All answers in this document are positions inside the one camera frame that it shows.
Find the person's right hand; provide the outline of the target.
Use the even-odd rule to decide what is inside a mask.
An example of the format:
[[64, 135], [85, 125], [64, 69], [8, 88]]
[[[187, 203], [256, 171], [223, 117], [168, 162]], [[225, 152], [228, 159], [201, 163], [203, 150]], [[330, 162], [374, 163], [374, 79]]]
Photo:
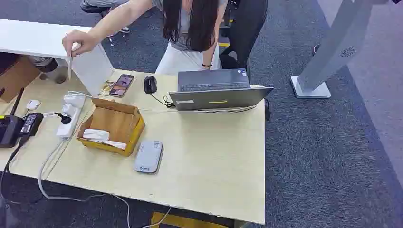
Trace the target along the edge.
[[98, 42], [90, 33], [79, 30], [73, 30], [62, 38], [63, 47], [69, 57], [92, 51]]

